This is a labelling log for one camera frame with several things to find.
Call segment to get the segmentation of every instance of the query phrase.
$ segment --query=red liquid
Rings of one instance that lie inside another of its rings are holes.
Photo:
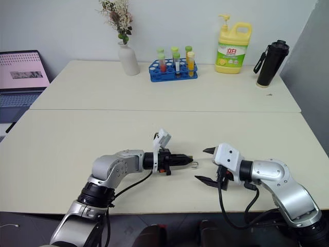
[[[160,71],[161,71],[161,72],[166,72],[166,70],[167,70],[167,66],[166,66],[166,64],[161,64],[161,65],[160,65]]]

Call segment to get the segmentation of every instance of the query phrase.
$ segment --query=yellow bottle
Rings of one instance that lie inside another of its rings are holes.
[[[251,24],[238,22],[232,29],[228,29],[227,21],[229,15],[221,14],[225,24],[221,28],[218,41],[217,58],[215,70],[220,73],[237,74],[239,73],[245,53],[251,36]],[[247,28],[247,33],[240,32],[240,27]]]

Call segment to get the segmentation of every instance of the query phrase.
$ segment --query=flower vase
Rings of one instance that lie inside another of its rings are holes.
[[[124,44],[122,41],[118,44],[120,46],[119,59],[124,72],[129,76],[139,74],[139,66],[134,50],[132,50],[127,44]]]

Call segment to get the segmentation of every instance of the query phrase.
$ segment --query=orange part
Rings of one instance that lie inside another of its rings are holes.
[[[193,58],[188,58],[187,67],[188,67],[189,70],[194,70],[194,59]],[[190,77],[193,77],[194,76],[194,72],[193,71],[189,71],[189,76]]]
[[[161,64],[161,65],[160,65],[160,71],[161,71],[161,72],[166,72],[166,70],[167,70],[167,66],[166,66],[166,64]]]

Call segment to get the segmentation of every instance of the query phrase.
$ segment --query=bottle handle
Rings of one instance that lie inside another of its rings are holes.
[[[261,58],[259,58],[259,61],[257,62],[257,64],[255,65],[255,68],[253,68],[253,71],[255,72],[255,74],[257,74],[257,72],[260,70],[260,68],[262,67],[263,61],[266,58],[266,52],[268,50],[269,45],[267,46],[266,50],[262,53]]]
[[[244,32],[238,32],[237,29],[239,27],[245,27],[245,28],[248,28],[248,32],[247,33],[244,33]],[[250,36],[251,35],[251,31],[252,31],[252,28],[251,28],[251,24],[250,23],[245,23],[245,22],[237,22],[234,27],[232,28],[232,31],[234,31],[235,33],[239,33],[240,35],[244,35],[244,36]]]

